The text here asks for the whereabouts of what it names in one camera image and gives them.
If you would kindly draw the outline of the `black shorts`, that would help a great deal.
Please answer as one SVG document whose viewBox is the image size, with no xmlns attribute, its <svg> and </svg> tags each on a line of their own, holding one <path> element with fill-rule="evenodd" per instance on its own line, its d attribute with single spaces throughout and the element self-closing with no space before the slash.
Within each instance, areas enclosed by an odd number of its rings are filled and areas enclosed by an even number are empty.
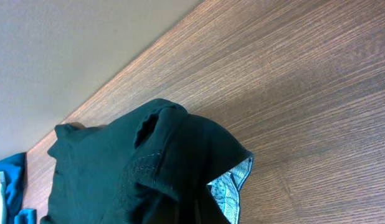
<svg viewBox="0 0 385 224">
<path fill-rule="evenodd" d="M 155 99 L 99 127 L 55 127 L 42 223 L 237 223 L 254 161 L 230 132 Z"/>
</svg>

